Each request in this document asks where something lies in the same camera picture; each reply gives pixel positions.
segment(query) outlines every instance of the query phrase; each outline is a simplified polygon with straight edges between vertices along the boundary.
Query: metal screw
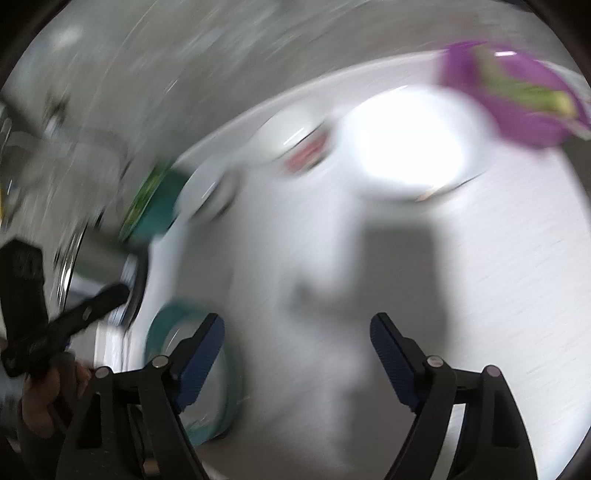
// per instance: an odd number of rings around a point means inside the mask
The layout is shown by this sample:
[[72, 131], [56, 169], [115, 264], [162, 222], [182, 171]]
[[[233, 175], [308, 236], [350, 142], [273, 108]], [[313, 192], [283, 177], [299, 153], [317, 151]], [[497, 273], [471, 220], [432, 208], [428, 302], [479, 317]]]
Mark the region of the metal screw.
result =
[[489, 365], [486, 367], [486, 373], [488, 373], [491, 377], [501, 376], [501, 370], [499, 370], [499, 367], [495, 367], [494, 365]]
[[95, 377], [96, 378], [105, 378], [105, 377], [108, 377], [110, 373], [111, 373], [111, 371], [109, 370], [108, 367], [100, 367], [95, 372]]
[[443, 359], [440, 356], [432, 355], [427, 358], [427, 363], [431, 365], [433, 368], [439, 368], [443, 366]]
[[152, 365], [156, 368], [166, 367], [168, 365], [168, 357], [164, 355], [159, 355], [152, 360]]

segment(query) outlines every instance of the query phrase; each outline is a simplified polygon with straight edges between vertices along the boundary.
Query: green vegetable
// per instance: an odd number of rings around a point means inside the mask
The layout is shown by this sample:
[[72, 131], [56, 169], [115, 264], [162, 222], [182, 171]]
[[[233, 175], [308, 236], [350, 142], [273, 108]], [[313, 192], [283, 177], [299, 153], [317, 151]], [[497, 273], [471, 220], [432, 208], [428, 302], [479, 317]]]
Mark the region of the green vegetable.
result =
[[562, 119], [578, 117], [576, 104], [568, 92], [551, 90], [510, 77], [486, 46], [477, 45], [472, 50], [480, 79], [484, 87], [494, 95], [512, 100], [529, 110], [557, 115]]

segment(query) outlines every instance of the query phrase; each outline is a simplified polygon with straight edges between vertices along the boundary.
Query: black tool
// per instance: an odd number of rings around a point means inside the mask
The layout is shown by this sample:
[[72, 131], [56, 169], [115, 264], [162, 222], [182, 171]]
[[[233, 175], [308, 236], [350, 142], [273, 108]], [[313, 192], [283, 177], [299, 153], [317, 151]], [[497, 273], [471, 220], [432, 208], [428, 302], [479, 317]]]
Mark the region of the black tool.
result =
[[401, 403], [416, 414], [386, 480], [429, 480], [454, 404], [466, 404], [448, 480], [537, 480], [523, 420], [501, 370], [456, 370], [425, 356], [388, 315], [371, 321], [371, 341]]
[[[73, 355], [55, 355], [64, 352], [72, 335], [125, 304], [129, 297], [126, 285], [115, 284], [49, 322], [44, 282], [41, 249], [18, 239], [0, 248], [0, 303], [8, 341], [1, 358], [10, 377], [28, 373], [33, 379], [42, 378], [52, 359], [60, 376], [73, 377]], [[76, 403], [75, 391], [66, 391], [68, 384], [61, 383], [60, 396], [50, 408], [62, 432], [70, 423]]]
[[223, 319], [210, 313], [169, 357], [132, 372], [99, 368], [70, 423], [56, 479], [208, 480], [178, 415], [197, 400], [224, 335]]
[[55, 320], [38, 325], [28, 335], [12, 340], [9, 334], [8, 347], [2, 352], [6, 373], [9, 377], [18, 377], [24, 373], [29, 373], [33, 378], [44, 377], [49, 369], [49, 360], [55, 353], [65, 350], [72, 335], [123, 305], [128, 297], [129, 288], [118, 283]]
[[[57, 480], [208, 480], [178, 414], [199, 395], [223, 332], [223, 320], [209, 314], [169, 358], [133, 372], [97, 370], [67, 432]], [[537, 480], [525, 426], [498, 367], [479, 374], [425, 356], [385, 313], [372, 319], [370, 335], [400, 402], [416, 414], [385, 480], [431, 478], [452, 407], [461, 403], [465, 416], [448, 479]]]

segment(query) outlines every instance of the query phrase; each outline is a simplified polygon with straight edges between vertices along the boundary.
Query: teal container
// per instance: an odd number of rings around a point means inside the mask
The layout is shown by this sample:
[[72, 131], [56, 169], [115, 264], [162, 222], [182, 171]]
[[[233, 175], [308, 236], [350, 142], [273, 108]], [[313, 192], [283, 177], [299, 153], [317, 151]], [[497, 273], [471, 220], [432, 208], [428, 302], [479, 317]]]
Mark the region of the teal container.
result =
[[[178, 343], [189, 338], [203, 323], [209, 310], [172, 301], [156, 315], [146, 338], [144, 362], [169, 355]], [[243, 394], [243, 375], [238, 349], [226, 329], [226, 338], [213, 363], [197, 401], [180, 414], [180, 420], [193, 446], [226, 433], [238, 414]]]
[[166, 233], [174, 222], [174, 205], [188, 180], [188, 175], [170, 165], [157, 164], [135, 196], [119, 239], [149, 242]]

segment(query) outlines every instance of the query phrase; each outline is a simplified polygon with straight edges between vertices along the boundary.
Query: black handle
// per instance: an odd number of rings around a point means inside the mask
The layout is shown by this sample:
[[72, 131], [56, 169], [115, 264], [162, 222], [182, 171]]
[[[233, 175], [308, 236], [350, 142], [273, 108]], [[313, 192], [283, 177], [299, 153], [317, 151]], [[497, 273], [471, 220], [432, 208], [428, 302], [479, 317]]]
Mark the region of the black handle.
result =
[[96, 297], [88, 299], [65, 312], [30, 335], [10, 342], [2, 353], [2, 363], [9, 377], [29, 372], [34, 378], [45, 376], [50, 358], [63, 351], [70, 337], [100, 320], [127, 302], [129, 288], [122, 283], [107, 287]]

